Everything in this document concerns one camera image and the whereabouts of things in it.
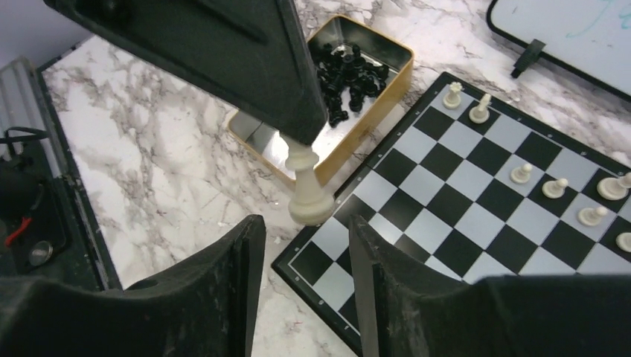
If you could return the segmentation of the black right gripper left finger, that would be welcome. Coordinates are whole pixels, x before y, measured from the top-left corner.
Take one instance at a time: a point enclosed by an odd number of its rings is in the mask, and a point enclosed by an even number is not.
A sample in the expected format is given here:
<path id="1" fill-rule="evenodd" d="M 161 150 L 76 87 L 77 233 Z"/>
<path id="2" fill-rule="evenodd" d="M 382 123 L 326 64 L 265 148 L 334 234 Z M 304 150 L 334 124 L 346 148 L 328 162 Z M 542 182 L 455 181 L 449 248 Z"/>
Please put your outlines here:
<path id="1" fill-rule="evenodd" d="M 183 261 L 125 290 L 42 277 L 1 280 L 3 356 L 250 356 L 266 226 L 245 217 Z"/>

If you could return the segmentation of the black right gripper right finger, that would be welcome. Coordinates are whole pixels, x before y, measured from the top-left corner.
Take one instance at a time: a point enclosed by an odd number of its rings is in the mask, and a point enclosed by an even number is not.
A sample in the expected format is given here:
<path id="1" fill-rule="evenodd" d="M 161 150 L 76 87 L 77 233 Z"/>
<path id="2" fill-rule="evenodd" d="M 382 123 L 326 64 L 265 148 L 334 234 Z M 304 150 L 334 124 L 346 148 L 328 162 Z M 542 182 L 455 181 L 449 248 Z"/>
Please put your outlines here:
<path id="1" fill-rule="evenodd" d="M 491 276 L 468 284 L 410 257 L 361 216 L 349 250 L 364 356 L 628 356 L 630 278 Z"/>

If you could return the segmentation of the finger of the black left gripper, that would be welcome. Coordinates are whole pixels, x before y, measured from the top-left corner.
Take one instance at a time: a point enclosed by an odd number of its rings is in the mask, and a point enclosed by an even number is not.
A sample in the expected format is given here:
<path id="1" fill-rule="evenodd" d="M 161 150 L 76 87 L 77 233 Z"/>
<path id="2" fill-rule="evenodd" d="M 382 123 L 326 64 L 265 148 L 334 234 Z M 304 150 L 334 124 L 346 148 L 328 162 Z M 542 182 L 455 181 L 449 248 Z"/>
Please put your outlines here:
<path id="1" fill-rule="evenodd" d="M 293 1 L 213 1 L 218 97 L 310 145 L 327 119 Z"/>

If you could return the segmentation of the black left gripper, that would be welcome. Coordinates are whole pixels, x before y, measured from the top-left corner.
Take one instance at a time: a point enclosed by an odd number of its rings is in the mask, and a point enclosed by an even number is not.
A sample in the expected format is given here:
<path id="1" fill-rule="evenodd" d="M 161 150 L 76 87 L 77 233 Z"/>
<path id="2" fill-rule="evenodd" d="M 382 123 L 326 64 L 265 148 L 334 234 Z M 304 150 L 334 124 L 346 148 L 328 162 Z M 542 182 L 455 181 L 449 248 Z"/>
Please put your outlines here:
<path id="1" fill-rule="evenodd" d="M 306 92 L 304 41 L 290 1 L 49 1 L 48 6 L 215 96 Z"/>

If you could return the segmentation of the white queen piece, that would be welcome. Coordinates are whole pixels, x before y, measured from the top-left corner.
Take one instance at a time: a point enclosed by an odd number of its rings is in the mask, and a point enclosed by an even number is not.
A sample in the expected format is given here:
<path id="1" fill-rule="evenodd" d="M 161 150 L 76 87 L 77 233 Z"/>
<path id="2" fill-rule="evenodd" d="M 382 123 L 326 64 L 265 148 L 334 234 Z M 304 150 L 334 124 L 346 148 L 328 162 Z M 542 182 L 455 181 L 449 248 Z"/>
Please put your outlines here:
<path id="1" fill-rule="evenodd" d="M 289 201 L 289 215 L 301 225 L 324 223 L 333 213 L 333 194 L 326 191 L 316 177 L 314 166 L 319 157 L 312 147 L 294 141 L 286 135 L 281 138 L 288 146 L 285 167 L 295 174 L 295 188 Z"/>

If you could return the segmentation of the white pawn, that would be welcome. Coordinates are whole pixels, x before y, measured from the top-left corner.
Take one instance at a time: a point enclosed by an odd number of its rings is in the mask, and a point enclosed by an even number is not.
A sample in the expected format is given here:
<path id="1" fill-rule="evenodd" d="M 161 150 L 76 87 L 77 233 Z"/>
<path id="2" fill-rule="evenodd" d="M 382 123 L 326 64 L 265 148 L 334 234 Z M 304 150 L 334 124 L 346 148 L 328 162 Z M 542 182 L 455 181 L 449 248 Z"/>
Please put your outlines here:
<path id="1" fill-rule="evenodd" d="M 627 253 L 631 252 L 631 233 L 623 232 L 616 236 L 615 238 L 616 245 Z"/>
<path id="2" fill-rule="evenodd" d="M 568 187 L 566 178 L 557 178 L 555 180 L 546 181 L 542 185 L 542 194 L 549 199 L 558 199 L 562 197 Z"/>
<path id="3" fill-rule="evenodd" d="M 599 225 L 607 214 L 608 209 L 604 206 L 587 207 L 578 212 L 577 220 L 582 225 L 594 227 Z"/>
<path id="4" fill-rule="evenodd" d="M 510 180 L 516 184 L 526 184 L 531 178 L 533 166 L 529 163 L 515 167 L 510 171 Z"/>

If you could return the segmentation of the white rook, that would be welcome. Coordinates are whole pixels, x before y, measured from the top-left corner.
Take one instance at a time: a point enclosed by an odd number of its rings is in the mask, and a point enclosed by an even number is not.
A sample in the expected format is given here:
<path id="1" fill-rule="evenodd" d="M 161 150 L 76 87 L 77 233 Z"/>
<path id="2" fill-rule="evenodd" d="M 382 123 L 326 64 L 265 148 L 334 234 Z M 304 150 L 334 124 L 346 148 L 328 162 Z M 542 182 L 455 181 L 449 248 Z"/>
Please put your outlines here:
<path id="1" fill-rule="evenodd" d="M 451 82 L 448 92 L 443 97 L 443 106 L 447 109 L 457 109 L 461 104 L 461 91 L 463 86 L 460 82 Z"/>

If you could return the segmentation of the white bishop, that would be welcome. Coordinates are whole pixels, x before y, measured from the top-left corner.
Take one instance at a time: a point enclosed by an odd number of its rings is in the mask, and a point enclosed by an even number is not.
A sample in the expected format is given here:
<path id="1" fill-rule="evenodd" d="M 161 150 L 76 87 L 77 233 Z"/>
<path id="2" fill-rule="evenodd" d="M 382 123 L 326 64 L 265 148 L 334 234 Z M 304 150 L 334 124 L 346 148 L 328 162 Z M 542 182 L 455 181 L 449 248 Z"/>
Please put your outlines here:
<path id="1" fill-rule="evenodd" d="M 488 106 L 490 104 L 491 99 L 492 99 L 492 95 L 486 93 L 480 99 L 480 101 L 478 102 L 478 105 L 471 108 L 471 110 L 469 111 L 469 119 L 473 123 L 480 124 L 480 123 L 486 122 L 489 119 L 490 110 L 488 109 Z"/>

